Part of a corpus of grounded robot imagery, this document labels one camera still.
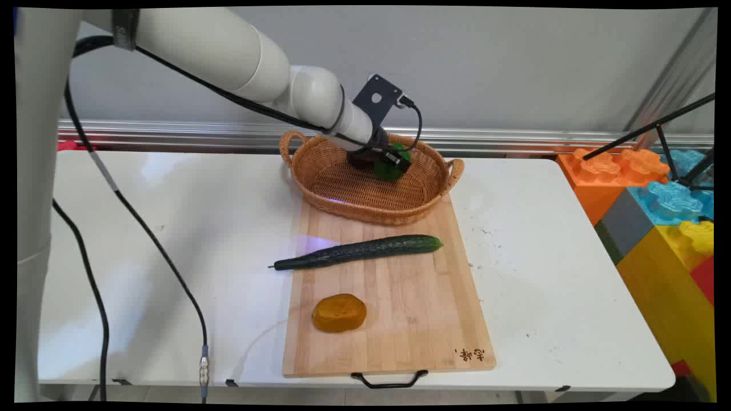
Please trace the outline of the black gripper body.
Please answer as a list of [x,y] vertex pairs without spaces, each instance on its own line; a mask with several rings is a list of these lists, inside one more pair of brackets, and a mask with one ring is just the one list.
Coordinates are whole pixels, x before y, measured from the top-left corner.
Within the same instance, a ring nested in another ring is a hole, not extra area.
[[375,171],[376,167],[391,167],[391,160],[382,156],[382,149],[389,144],[384,143],[376,148],[361,148],[357,151],[348,152],[347,163],[361,171]]

